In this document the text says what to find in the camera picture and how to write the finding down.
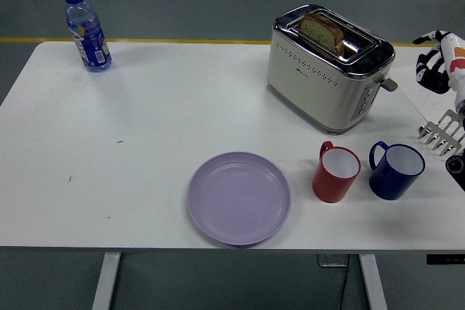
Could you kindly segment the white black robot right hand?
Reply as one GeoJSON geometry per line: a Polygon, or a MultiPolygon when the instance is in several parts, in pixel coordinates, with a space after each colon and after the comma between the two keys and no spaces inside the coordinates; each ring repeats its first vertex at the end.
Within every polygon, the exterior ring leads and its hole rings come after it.
{"type": "Polygon", "coordinates": [[[436,94],[450,89],[456,93],[454,106],[458,113],[464,108],[464,40],[454,33],[436,30],[416,38],[415,45],[426,41],[436,44],[416,63],[416,81],[436,94]]]}

